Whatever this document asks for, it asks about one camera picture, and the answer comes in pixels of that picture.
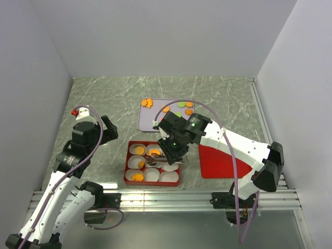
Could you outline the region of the orange fish cookie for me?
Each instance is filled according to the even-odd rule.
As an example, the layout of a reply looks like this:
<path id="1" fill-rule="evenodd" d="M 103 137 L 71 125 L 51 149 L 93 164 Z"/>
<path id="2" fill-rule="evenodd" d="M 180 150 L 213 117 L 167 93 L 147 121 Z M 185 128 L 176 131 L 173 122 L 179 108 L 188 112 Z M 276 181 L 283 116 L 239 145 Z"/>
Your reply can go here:
<path id="1" fill-rule="evenodd" d="M 149 151 L 149 155 L 150 156 L 161 156 L 162 155 L 162 152 L 158 149 L 151 149 Z"/>
<path id="2" fill-rule="evenodd" d="M 132 175 L 132 181 L 136 181 L 136 182 L 142 182 L 144 181 L 145 177 L 143 174 L 137 173 Z"/>

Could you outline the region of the metal tongs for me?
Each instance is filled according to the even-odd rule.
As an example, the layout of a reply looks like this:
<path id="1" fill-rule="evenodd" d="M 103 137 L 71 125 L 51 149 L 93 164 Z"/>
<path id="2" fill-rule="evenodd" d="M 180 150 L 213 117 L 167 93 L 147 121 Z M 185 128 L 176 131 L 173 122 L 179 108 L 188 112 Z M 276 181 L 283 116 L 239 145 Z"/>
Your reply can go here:
<path id="1" fill-rule="evenodd" d="M 148 165 L 155 165 L 157 163 L 167 163 L 168 165 L 187 164 L 189 162 L 186 156 L 176 160 L 169 160 L 166 156 L 154 157 L 154 156 L 145 155 L 144 159 L 146 160 Z"/>

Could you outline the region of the orange dotted round cookie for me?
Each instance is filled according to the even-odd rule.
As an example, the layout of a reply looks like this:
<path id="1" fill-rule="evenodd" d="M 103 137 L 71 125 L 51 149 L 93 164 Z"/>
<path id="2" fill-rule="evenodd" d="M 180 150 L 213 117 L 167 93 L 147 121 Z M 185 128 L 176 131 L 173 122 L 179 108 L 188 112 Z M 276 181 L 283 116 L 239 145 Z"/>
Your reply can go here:
<path id="1" fill-rule="evenodd" d="M 143 146 L 138 146 L 135 148 L 135 153 L 137 155 L 143 156 L 143 155 L 145 155 L 145 148 Z"/>

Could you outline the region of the orange swirl cookie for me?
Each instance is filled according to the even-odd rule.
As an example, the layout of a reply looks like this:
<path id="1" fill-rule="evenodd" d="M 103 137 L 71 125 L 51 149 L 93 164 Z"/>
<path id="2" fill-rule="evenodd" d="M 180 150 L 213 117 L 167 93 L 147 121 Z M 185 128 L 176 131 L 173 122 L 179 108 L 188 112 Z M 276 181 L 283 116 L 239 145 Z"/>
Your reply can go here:
<path id="1" fill-rule="evenodd" d="M 145 166 L 145 161 L 144 160 L 142 160 L 138 163 L 138 168 L 139 169 L 143 168 L 144 166 Z"/>

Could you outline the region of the orange round sandwich cookie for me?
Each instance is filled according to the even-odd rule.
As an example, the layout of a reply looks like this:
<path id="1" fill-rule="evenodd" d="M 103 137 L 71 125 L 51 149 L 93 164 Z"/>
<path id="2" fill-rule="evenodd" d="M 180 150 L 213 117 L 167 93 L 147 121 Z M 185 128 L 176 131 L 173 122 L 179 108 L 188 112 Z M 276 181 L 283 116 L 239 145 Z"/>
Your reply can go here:
<path id="1" fill-rule="evenodd" d="M 170 110 L 169 106 L 165 106 L 165 105 L 162 106 L 162 112 L 163 113 L 167 113 L 169 110 Z"/>

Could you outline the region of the red box lid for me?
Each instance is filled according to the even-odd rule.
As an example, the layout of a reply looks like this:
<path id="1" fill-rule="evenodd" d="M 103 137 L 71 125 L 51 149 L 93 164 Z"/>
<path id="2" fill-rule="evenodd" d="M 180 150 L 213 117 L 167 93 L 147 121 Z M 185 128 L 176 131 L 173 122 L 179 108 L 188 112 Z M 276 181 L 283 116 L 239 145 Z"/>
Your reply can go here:
<path id="1" fill-rule="evenodd" d="M 234 178 L 232 158 L 215 148 L 199 145 L 202 178 Z"/>

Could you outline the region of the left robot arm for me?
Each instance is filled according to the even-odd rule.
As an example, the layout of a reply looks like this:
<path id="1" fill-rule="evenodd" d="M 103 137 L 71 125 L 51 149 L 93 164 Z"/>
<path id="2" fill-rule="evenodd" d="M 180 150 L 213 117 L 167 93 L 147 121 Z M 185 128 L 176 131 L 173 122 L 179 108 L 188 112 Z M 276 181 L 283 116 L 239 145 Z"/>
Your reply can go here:
<path id="1" fill-rule="evenodd" d="M 84 170 L 90 165 L 92 153 L 99 145 L 118 138 L 117 127 L 104 115 L 77 121 L 72 138 L 57 155 L 50 181 L 34 213 L 19 233 L 10 234 L 7 248 L 61 248 L 65 232 L 89 209 L 105 213 L 108 209 L 103 186 L 85 182 L 64 207 L 66 198 Z"/>

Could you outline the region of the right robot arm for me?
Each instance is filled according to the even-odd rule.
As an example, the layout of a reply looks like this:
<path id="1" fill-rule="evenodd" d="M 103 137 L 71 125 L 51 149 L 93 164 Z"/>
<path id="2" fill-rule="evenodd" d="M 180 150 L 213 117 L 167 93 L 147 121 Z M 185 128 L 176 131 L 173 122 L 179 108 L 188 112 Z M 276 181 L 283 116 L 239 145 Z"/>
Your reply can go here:
<path id="1" fill-rule="evenodd" d="M 189 144 L 197 144 L 203 154 L 217 161 L 244 163 L 250 172 L 234 181 L 229 203 L 240 207 L 250 195 L 259 190 L 275 192 L 284 166 L 283 146 L 248 139 L 225 128 L 206 116 L 192 114 L 188 119 L 167 112 L 161 121 L 153 121 L 153 128 L 161 134 L 158 145 L 168 164 L 180 162 L 189 151 Z"/>

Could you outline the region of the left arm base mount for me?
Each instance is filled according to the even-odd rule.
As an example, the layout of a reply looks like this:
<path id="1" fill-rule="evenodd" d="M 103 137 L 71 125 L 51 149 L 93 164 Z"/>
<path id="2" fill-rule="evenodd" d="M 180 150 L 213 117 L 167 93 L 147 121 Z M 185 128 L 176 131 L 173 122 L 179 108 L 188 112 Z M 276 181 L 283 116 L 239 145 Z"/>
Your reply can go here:
<path id="1" fill-rule="evenodd" d="M 111 212 L 110 209 L 115 209 L 117 212 L 120 208 L 121 194 L 106 193 L 102 200 L 94 204 L 84 214 L 84 221 L 89 225 L 99 225 L 106 221 L 106 216 Z"/>

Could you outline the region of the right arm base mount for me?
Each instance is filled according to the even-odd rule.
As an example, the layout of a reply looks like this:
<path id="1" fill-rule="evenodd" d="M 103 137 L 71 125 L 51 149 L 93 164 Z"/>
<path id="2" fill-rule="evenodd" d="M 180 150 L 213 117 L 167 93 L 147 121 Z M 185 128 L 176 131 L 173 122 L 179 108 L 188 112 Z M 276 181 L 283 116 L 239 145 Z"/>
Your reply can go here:
<path id="1" fill-rule="evenodd" d="M 239 198 L 239 218 L 241 225 L 247 223 L 249 218 L 248 210 L 255 207 L 256 200 L 256 194 L 250 195 L 246 200 Z M 213 206 L 213 209 L 225 209 L 227 221 L 234 225 L 237 224 L 235 197 L 232 194 L 213 192 L 210 204 Z"/>

